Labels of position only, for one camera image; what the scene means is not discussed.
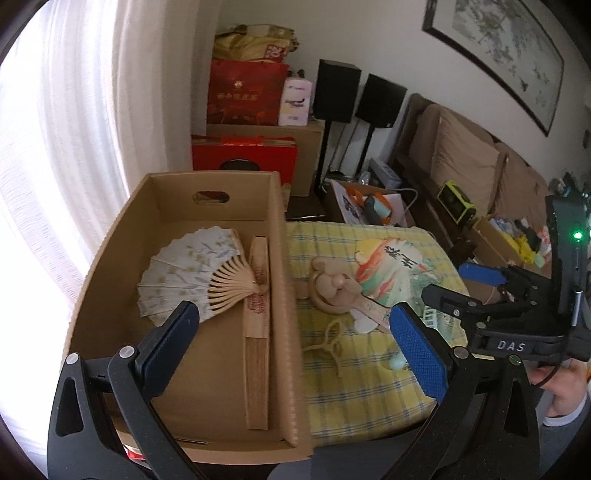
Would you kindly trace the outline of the person's right hand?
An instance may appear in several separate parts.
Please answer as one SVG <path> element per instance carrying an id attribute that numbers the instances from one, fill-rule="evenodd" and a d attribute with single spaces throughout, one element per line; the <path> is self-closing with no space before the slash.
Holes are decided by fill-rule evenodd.
<path id="1" fill-rule="evenodd" d="M 543 366 L 528 371 L 532 384 L 553 395 L 545 416 L 558 418 L 575 412 L 587 394 L 587 363 L 572 359 L 560 366 L 553 376 L 553 368 Z"/>

